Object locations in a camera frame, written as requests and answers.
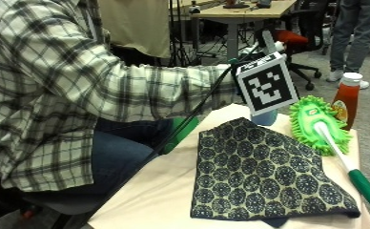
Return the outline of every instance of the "table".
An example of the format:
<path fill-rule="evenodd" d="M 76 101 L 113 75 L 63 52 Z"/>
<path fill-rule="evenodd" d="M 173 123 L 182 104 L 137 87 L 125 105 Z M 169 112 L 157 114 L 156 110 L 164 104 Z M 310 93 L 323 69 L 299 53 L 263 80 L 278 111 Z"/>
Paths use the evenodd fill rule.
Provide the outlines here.
<path fill-rule="evenodd" d="M 238 25 L 255 21 L 255 30 L 261 30 L 263 28 L 263 24 L 261 22 L 263 22 L 266 19 L 281 18 L 281 16 L 295 5 L 295 3 L 297 0 L 273 1 L 270 9 L 250 10 L 255 4 L 247 3 L 246 1 L 246 4 L 250 6 L 250 8 L 225 9 L 224 6 L 218 6 L 206 10 L 201 10 L 201 13 L 193 14 L 193 17 L 198 19 L 210 19 L 213 21 L 229 24 L 228 59 L 230 60 L 239 56 Z"/>
<path fill-rule="evenodd" d="M 190 217 L 192 197 L 197 173 L 198 134 L 239 117 L 249 118 L 250 110 L 243 105 L 230 105 L 212 112 L 174 151 L 153 160 L 140 171 L 124 189 L 107 202 L 89 220 L 96 229 L 273 229 L 259 221 L 222 221 Z M 270 127 L 291 135 L 287 115 L 281 114 Z M 359 166 L 356 131 L 351 141 L 350 159 Z M 328 177 L 352 194 L 362 217 L 323 216 L 290 219 L 282 229 L 370 229 L 370 215 L 359 192 L 348 180 L 336 157 L 324 157 Z"/>
<path fill-rule="evenodd" d="M 186 10 L 186 13 L 189 12 L 189 7 L 193 6 L 193 0 L 181 0 L 181 5 L 182 5 L 182 8 L 185 8 Z M 209 4 L 220 4 L 222 3 L 224 0 L 197 0 L 197 6 L 208 6 Z M 173 8 L 176 9 L 178 7 L 178 4 L 177 4 L 177 0 L 173 0 Z"/>

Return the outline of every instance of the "patterned cloth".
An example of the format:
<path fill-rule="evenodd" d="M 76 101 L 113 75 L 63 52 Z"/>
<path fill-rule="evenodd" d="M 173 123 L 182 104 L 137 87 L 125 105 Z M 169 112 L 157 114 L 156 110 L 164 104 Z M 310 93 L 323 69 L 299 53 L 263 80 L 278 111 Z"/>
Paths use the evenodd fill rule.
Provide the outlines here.
<path fill-rule="evenodd" d="M 354 197 L 324 173 L 319 152 L 246 118 L 201 133 L 197 165 L 194 218 L 360 216 Z"/>
<path fill-rule="evenodd" d="M 99 7 L 96 0 L 0 0 L 6 188 L 92 184 L 99 117 L 132 122 L 186 115 L 228 68 L 128 67 L 104 44 Z M 204 113 L 234 101 L 234 87 L 229 76 Z"/>

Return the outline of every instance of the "jeans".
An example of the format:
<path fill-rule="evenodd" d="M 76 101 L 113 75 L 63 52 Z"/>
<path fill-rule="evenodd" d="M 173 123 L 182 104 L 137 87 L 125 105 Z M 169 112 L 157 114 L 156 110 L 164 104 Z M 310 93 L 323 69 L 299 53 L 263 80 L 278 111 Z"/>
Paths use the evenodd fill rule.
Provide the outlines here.
<path fill-rule="evenodd" d="M 346 63 L 346 50 L 355 33 Z M 370 47 L 370 0 L 342 0 L 330 54 L 331 69 L 359 73 Z"/>
<path fill-rule="evenodd" d="M 172 131 L 172 119 L 131 123 L 100 119 L 93 146 L 95 184 L 73 187 L 56 193 L 108 194 L 112 188 L 127 180 Z"/>

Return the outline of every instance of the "shirt sleeve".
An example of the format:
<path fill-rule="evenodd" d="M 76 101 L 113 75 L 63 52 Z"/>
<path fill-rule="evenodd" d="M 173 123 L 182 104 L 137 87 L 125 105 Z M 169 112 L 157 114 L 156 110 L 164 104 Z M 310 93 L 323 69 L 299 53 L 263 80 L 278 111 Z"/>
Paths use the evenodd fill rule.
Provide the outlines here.
<path fill-rule="evenodd" d="M 88 37 L 76 17 L 55 2 L 45 3 L 14 7 L 0 21 L 4 52 L 27 77 L 109 120 L 154 120 L 196 108 L 228 66 L 129 67 Z M 228 75 L 202 113 L 234 98 Z"/>

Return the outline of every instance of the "red chair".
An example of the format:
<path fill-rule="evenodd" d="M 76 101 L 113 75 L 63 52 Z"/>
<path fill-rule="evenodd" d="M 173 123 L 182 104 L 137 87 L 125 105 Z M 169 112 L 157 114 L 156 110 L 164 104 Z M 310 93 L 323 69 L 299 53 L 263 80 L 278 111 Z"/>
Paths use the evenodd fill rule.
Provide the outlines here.
<path fill-rule="evenodd" d="M 327 10 L 328 1 L 303 0 L 299 9 L 282 17 L 282 20 L 286 21 L 287 30 L 275 32 L 275 39 L 287 44 L 289 69 L 307 81 L 306 89 L 309 91 L 314 90 L 315 85 L 302 70 L 315 71 L 314 76 L 317 78 L 321 78 L 323 74 L 319 68 L 294 63 L 293 56 L 297 53 L 317 51 L 324 46 L 323 25 Z M 299 33 L 293 31 L 294 18 L 299 19 Z"/>

